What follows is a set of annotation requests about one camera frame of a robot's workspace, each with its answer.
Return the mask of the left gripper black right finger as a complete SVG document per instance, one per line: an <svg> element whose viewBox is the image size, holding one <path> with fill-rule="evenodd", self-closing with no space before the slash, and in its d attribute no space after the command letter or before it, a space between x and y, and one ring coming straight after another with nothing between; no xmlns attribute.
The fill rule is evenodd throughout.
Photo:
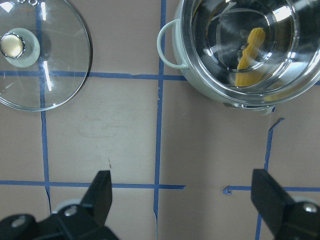
<svg viewBox="0 0 320 240"><path fill-rule="evenodd" d="M291 197L265 169L252 171L250 197L275 240L320 238L320 206Z"/></svg>

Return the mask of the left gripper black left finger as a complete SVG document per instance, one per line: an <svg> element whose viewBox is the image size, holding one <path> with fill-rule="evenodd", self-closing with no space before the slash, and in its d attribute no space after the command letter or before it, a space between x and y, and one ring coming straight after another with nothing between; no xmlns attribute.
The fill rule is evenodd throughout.
<svg viewBox="0 0 320 240"><path fill-rule="evenodd" d="M54 215L56 233L52 240L110 240L112 231L105 226L112 205L109 170L99 171L80 200L60 204Z"/></svg>

